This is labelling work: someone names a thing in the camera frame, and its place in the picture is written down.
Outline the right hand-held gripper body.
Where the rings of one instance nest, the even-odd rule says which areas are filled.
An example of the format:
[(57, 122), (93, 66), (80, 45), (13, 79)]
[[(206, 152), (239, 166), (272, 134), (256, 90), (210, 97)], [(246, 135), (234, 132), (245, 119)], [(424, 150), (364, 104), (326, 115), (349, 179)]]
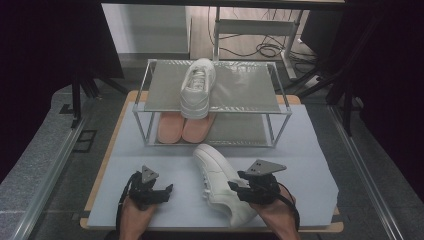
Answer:
[(274, 173), (286, 169), (285, 165), (257, 159), (244, 172), (244, 179), (248, 181), (250, 187), (246, 201), (260, 205), (274, 202), (280, 193)]

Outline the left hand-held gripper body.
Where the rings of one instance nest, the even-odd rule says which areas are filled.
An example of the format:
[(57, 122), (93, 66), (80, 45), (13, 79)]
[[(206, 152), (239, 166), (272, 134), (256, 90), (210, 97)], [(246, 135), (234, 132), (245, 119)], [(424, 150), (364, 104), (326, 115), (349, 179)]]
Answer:
[(150, 205), (158, 203), (157, 193), (153, 190), (158, 177), (159, 174), (146, 165), (131, 176), (128, 195), (139, 210), (146, 210)]

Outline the white sneaker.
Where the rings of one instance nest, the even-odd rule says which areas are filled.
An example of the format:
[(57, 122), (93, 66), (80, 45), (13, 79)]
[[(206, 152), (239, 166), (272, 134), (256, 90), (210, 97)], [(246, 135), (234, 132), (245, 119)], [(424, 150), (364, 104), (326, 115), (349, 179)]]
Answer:
[(218, 150), (208, 144), (200, 144), (193, 151), (193, 157), (203, 176), (204, 197), (208, 205), (225, 214), (230, 227), (240, 227), (257, 216), (257, 212), (230, 188), (228, 182), (242, 187), (246, 184)]
[(180, 90), (181, 114), (187, 119), (205, 118), (216, 79), (213, 63), (206, 58), (193, 62), (186, 71)]

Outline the pink slipper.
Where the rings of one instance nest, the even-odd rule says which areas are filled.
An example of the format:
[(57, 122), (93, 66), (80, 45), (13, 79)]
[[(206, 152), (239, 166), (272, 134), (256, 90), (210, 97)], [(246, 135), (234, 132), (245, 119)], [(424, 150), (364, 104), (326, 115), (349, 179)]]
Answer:
[(202, 142), (208, 135), (214, 120), (214, 114), (208, 114), (202, 119), (187, 119), (182, 131), (182, 138), (189, 143)]
[(184, 118), (179, 112), (164, 112), (160, 115), (157, 139), (164, 144), (178, 142), (182, 135)]

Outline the metal two-tier shoe rack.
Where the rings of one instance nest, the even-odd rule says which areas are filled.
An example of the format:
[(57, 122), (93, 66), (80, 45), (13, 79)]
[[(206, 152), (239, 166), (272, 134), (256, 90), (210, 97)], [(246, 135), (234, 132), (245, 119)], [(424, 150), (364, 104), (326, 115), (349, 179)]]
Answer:
[[(143, 142), (159, 146), (163, 112), (180, 110), (180, 88), (189, 60), (150, 60), (133, 114)], [(204, 142), (213, 146), (274, 147), (292, 111), (273, 62), (219, 61), (211, 90), (214, 122)]]

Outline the person's left hand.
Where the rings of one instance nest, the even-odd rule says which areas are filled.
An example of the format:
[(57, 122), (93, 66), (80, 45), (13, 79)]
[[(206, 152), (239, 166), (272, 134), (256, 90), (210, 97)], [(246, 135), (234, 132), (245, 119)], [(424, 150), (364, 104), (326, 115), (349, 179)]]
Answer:
[(139, 240), (156, 209), (157, 205), (151, 205), (146, 210), (139, 210), (136, 203), (126, 197), (121, 212), (119, 240)]

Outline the person's right hand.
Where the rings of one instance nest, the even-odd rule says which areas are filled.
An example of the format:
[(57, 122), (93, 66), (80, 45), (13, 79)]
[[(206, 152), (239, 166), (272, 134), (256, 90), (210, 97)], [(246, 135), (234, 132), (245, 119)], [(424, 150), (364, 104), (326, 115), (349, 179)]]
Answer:
[(250, 203), (267, 227), (280, 240), (301, 240), (296, 230), (295, 212), (281, 200), (275, 200), (268, 205)]

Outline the white foam mat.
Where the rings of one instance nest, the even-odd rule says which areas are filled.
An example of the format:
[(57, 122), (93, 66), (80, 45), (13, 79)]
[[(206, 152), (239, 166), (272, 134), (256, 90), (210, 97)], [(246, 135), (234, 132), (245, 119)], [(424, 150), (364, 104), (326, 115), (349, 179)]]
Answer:
[[(220, 147), (236, 170), (245, 170), (257, 159), (286, 166), (275, 174), (296, 197), (300, 225), (326, 226), (337, 205), (338, 187), (319, 146), (303, 105), (293, 105), (292, 115), (274, 148)], [(90, 229), (115, 227), (116, 211), (129, 177), (142, 166), (159, 174), (155, 187), (173, 186), (170, 199), (161, 204), (150, 226), (166, 228), (227, 228), (228, 217), (208, 206), (203, 176), (194, 162), (193, 145), (144, 146), (132, 108), (125, 110), (94, 205)]]

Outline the black stand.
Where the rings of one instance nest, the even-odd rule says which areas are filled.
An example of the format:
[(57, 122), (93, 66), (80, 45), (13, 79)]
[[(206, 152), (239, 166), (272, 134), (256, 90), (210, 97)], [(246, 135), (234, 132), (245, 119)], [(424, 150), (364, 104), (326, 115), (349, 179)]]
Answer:
[(380, 18), (372, 16), (363, 29), (357, 31), (358, 36), (353, 37), (348, 41), (347, 46), (351, 46), (350, 50), (339, 51), (337, 54), (325, 60), (323, 63), (318, 64), (315, 68), (305, 74), (302, 77), (302, 80), (310, 79), (312, 74), (317, 72), (320, 68), (330, 64), (338, 64), (338, 68), (333, 74), (326, 76), (317, 84), (297, 94), (297, 97), (302, 99), (320, 89), (323, 89), (324, 87), (332, 85), (326, 96), (326, 103), (328, 105), (335, 105), (341, 98), (344, 99), (342, 108), (342, 127), (349, 136), (352, 135), (350, 124), (351, 111), (353, 109), (353, 68), (357, 64), (361, 53), (379, 23)]
[(100, 95), (99, 88), (95, 83), (96, 79), (124, 95), (129, 93), (127, 88), (93, 68), (73, 67), (69, 70), (69, 74), (72, 94), (72, 129), (75, 129), (82, 121), (81, 91), (84, 91), (88, 98), (97, 98)]

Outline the white power strip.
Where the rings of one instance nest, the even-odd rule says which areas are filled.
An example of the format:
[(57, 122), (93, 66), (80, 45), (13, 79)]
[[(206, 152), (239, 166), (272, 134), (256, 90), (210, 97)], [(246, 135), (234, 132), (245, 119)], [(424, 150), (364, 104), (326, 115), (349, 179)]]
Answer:
[(313, 76), (310, 80), (305, 83), (306, 88), (311, 88), (321, 81), (321, 77), (318, 75)]

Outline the white board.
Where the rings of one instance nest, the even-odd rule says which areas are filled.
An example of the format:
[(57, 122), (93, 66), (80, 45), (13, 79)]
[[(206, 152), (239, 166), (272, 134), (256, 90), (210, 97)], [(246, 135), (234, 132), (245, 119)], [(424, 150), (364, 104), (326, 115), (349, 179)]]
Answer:
[(189, 52), (191, 16), (185, 6), (103, 4), (120, 54)]

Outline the aluminium rail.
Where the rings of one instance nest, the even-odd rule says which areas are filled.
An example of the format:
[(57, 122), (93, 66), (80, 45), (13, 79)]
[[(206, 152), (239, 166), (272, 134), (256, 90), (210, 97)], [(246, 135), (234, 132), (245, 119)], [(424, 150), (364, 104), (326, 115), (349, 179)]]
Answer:
[(28, 240), (86, 122), (82, 117), (68, 131), (9, 240)]
[(344, 129), (341, 114), (335, 106), (328, 106), (327, 109), (389, 240), (405, 240), (397, 220), (372, 178), (355, 141)]

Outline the white desk frame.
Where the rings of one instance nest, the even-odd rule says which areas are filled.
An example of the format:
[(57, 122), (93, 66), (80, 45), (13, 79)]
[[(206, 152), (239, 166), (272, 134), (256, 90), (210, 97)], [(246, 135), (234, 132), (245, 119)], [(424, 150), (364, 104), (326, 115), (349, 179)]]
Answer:
[(215, 26), (211, 40), (213, 41), (213, 60), (219, 59), (219, 41), (221, 34), (230, 35), (255, 35), (255, 36), (280, 36), (285, 37), (287, 42), (279, 53), (290, 80), (296, 80), (297, 76), (290, 60), (290, 53), (300, 26), (303, 10), (297, 17), (287, 21), (277, 20), (246, 20), (225, 19), (220, 17), (220, 8), (216, 8)]

